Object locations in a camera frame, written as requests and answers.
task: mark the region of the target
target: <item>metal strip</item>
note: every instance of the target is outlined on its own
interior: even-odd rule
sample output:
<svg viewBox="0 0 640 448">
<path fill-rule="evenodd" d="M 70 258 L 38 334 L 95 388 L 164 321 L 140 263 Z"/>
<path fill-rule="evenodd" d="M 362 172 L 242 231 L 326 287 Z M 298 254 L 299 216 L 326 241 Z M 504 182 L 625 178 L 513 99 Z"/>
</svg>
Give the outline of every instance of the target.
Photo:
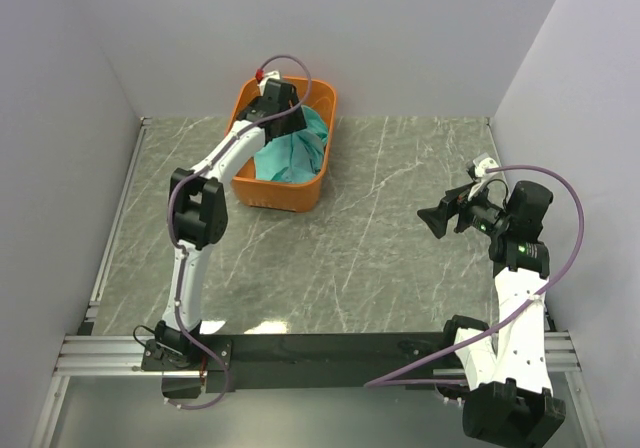
<svg viewBox="0 0 640 448">
<path fill-rule="evenodd" d="M 136 142 L 133 154 L 131 155 L 129 170 L 127 171 L 127 177 L 124 180 L 124 187 L 122 188 L 122 194 L 120 195 L 120 201 L 118 202 L 116 216 L 113 220 L 113 224 L 111 225 L 111 232 L 109 233 L 109 239 L 107 240 L 107 245 L 104 249 L 104 254 L 102 255 L 102 261 L 100 262 L 100 268 L 98 270 L 98 275 L 96 276 L 96 282 L 93 286 L 90 301 L 100 301 L 102 298 L 104 284 L 109 276 L 111 261 L 113 260 L 113 245 L 118 231 L 120 230 L 120 225 L 122 224 L 122 214 L 129 196 L 133 175 L 135 174 L 138 166 L 142 144 L 147 133 L 147 128 L 144 126 L 144 119 L 142 120 L 142 123 L 143 125 L 140 128 L 140 133 L 138 134 L 138 141 Z"/>
<path fill-rule="evenodd" d="M 69 386 L 68 376 L 54 376 L 49 385 L 49 392 L 45 398 L 36 430 L 31 438 L 31 448 L 46 448 L 51 444 L 53 433 L 58 423 L 64 395 Z"/>
<path fill-rule="evenodd" d="M 141 341 L 151 337 L 140 336 Z M 195 377 L 197 371 L 140 371 L 144 348 L 130 336 L 67 336 L 54 376 L 181 376 Z M 546 333 L 547 369 L 551 373 L 580 371 L 568 333 Z M 463 375 L 462 370 L 434 370 L 435 375 Z"/>
<path fill-rule="evenodd" d="M 587 392 L 584 376 L 582 373 L 566 373 L 565 376 L 587 448 L 605 448 L 604 438 Z"/>
</svg>

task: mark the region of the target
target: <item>gray marble table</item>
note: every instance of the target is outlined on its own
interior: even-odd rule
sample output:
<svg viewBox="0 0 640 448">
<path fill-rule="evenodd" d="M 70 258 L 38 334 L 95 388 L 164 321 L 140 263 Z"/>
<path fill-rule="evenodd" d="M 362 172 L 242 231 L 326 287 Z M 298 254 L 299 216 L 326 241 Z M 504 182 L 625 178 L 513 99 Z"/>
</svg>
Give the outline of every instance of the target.
<svg viewBox="0 0 640 448">
<path fill-rule="evenodd" d="M 205 156 L 226 123 L 154 119 L 147 128 L 94 334 L 160 319 L 173 269 L 170 175 Z M 468 182 L 468 160 L 495 155 L 486 119 L 345 117 L 334 136 L 313 211 L 250 208 L 227 194 L 204 318 L 230 333 L 439 331 L 454 314 L 495 321 L 488 240 L 474 230 L 436 240 L 416 216 Z"/>
</svg>

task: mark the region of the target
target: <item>orange plastic container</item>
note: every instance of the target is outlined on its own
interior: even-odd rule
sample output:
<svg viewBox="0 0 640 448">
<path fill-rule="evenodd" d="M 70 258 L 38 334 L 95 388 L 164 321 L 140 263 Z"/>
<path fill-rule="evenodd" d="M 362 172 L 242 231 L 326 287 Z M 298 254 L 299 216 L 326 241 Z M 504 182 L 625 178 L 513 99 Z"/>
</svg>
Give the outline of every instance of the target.
<svg viewBox="0 0 640 448">
<path fill-rule="evenodd" d="M 302 98 L 307 90 L 307 79 L 293 76 L 287 76 L 285 79 L 296 86 L 298 97 Z M 260 90 L 256 80 L 252 79 L 244 84 L 225 134 L 231 130 L 238 113 L 259 94 Z M 242 203 L 249 206 L 275 208 L 298 213 L 310 211 L 316 205 L 320 198 L 322 178 L 324 178 L 329 164 L 333 124 L 336 116 L 336 98 L 336 92 L 331 85 L 324 81 L 313 80 L 311 94 L 305 103 L 305 105 L 313 108 L 329 127 L 329 137 L 324 150 L 324 161 L 320 173 L 312 180 L 299 184 L 256 180 L 256 166 L 253 158 L 251 158 L 231 182 L 234 193 Z"/>
</svg>

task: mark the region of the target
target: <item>turquoise fabric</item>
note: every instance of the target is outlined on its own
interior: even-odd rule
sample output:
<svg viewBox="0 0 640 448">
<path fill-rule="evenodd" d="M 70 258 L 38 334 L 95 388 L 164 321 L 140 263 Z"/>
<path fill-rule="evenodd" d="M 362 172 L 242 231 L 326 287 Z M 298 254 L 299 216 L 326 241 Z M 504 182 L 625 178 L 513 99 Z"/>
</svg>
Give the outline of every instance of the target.
<svg viewBox="0 0 640 448">
<path fill-rule="evenodd" d="M 255 154 L 256 179 L 282 183 L 305 183 L 322 168 L 329 128 L 320 115 L 302 107 L 307 128 L 271 140 Z"/>
</svg>

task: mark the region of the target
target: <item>white wall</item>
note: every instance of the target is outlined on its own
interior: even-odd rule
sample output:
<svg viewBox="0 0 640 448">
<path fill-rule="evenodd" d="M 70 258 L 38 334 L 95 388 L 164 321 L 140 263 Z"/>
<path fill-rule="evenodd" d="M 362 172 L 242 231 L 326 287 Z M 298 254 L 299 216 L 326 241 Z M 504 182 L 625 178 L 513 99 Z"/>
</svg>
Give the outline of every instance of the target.
<svg viewBox="0 0 640 448">
<path fill-rule="evenodd" d="M 493 115 L 554 0 L 79 1 L 138 113 L 196 116 L 279 52 L 343 114 Z"/>
<path fill-rule="evenodd" d="M 0 446 L 82 320 L 138 121 L 71 0 L 0 0 Z"/>
<path fill-rule="evenodd" d="M 613 448 L 640 438 L 639 96 L 640 0 L 557 0 L 494 128 L 503 163 L 556 169 L 582 196 L 584 248 L 550 301 Z M 576 215 L 555 192 L 543 234 L 558 269 Z"/>
</svg>

